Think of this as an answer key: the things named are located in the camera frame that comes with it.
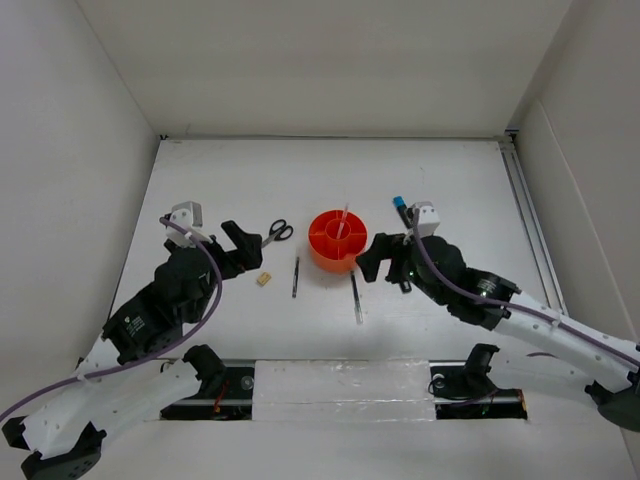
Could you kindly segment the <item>orange round compartment organizer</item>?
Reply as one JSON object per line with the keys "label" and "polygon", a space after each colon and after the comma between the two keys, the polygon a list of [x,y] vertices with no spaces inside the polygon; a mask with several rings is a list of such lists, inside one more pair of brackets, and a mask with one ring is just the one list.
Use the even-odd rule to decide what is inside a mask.
{"label": "orange round compartment organizer", "polygon": [[356,266],[355,259],[367,244],[368,232],[364,222],[348,212],[341,240],[336,240],[343,210],[329,210],[319,214],[308,229],[310,255],[317,267],[332,273],[346,274]]}

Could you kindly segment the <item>aluminium side rail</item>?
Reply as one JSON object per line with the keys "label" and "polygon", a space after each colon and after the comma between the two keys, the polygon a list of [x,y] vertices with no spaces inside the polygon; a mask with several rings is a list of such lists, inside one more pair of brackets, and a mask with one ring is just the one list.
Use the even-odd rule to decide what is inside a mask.
{"label": "aluminium side rail", "polygon": [[562,313],[567,313],[564,295],[526,182],[524,170],[521,166],[515,138],[515,133],[511,131],[498,138],[503,163],[533,253],[546,302],[552,308]]}

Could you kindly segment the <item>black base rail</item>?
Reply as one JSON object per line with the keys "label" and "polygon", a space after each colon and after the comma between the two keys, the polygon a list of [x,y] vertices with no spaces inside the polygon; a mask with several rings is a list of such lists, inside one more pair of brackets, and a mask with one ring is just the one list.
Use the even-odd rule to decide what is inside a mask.
{"label": "black base rail", "polygon": [[222,385],[164,408],[163,420],[422,423],[528,417],[523,394],[502,390],[473,404],[457,395],[459,361],[232,362]]}

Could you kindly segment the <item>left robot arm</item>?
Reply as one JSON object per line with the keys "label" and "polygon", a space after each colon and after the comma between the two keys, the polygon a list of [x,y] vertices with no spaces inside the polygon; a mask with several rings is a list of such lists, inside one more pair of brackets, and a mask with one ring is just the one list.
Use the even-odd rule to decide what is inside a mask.
{"label": "left robot arm", "polygon": [[171,367],[132,391],[121,386],[128,372],[177,348],[194,335],[220,303],[222,283],[262,264],[262,238],[235,222],[221,227],[234,247],[167,217],[168,259],[153,280],[105,323],[71,377],[26,397],[55,392],[37,412],[1,415],[12,448],[27,451],[28,479],[79,479],[100,460],[102,449],[128,428],[184,398],[212,396],[225,386],[226,367],[206,344],[190,347]]}

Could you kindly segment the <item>black clear gel pen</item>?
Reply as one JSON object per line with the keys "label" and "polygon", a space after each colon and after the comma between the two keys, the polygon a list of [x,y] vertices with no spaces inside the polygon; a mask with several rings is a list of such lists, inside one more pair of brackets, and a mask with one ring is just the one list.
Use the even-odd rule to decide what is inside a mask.
{"label": "black clear gel pen", "polygon": [[350,282],[351,282],[352,294],[354,299],[354,312],[355,312],[356,324],[363,325],[361,301],[360,301],[360,295],[359,295],[358,286],[357,286],[357,279],[356,279],[354,270],[350,271]]}

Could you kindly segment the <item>pink translucent pen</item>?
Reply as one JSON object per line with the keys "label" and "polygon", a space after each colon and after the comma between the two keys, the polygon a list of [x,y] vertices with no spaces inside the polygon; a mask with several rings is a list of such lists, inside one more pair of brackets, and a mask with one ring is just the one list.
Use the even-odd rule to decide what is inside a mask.
{"label": "pink translucent pen", "polygon": [[349,212],[349,203],[346,203],[346,205],[345,205],[345,207],[344,207],[344,209],[342,211],[342,214],[341,214],[339,227],[338,227],[338,230],[337,230],[337,233],[336,233],[336,240],[341,240],[342,239],[342,234],[343,234],[344,229],[345,229],[348,212]]}

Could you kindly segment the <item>black handled scissors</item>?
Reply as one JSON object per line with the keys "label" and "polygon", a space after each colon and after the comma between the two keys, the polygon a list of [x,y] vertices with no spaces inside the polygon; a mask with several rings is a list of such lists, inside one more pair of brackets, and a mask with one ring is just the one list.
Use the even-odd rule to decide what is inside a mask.
{"label": "black handled scissors", "polygon": [[261,247],[265,248],[272,242],[288,240],[294,233],[294,228],[285,220],[275,220],[269,229],[268,236],[262,241]]}

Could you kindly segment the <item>small tan eraser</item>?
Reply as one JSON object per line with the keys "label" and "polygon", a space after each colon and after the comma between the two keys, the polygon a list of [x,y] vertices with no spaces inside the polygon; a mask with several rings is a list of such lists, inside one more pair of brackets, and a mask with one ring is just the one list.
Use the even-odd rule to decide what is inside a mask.
{"label": "small tan eraser", "polygon": [[256,279],[256,282],[259,286],[263,287],[265,286],[269,281],[271,280],[271,275],[268,272],[262,272],[258,278]]}

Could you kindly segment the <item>pink capped black highlighter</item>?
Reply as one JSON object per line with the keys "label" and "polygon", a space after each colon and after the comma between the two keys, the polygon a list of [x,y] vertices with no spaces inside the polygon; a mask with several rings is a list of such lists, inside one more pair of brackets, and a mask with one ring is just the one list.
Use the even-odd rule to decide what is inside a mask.
{"label": "pink capped black highlighter", "polygon": [[408,281],[402,281],[399,286],[403,294],[410,293],[412,291],[411,285]]}

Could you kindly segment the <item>blue capped black highlighter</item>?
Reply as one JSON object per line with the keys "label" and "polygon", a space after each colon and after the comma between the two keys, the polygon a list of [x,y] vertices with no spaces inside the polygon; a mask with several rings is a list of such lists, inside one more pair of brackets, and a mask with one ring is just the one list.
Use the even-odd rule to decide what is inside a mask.
{"label": "blue capped black highlighter", "polygon": [[402,196],[396,196],[393,198],[392,200],[393,205],[398,213],[398,215],[400,216],[400,218],[405,222],[405,223],[410,223],[411,222],[411,214],[409,212],[409,209],[403,199]]}

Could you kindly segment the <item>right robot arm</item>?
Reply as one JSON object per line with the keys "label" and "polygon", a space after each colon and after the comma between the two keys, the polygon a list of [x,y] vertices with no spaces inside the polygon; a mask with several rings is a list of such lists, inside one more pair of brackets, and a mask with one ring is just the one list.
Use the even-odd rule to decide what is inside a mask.
{"label": "right robot arm", "polygon": [[379,233],[356,263],[366,282],[390,263],[391,284],[411,284],[464,324],[535,347],[521,360],[479,343],[442,397],[474,403],[502,389],[538,389],[570,398],[610,423],[639,429],[639,346],[598,331],[523,292],[515,283],[466,264],[460,249],[436,236]]}

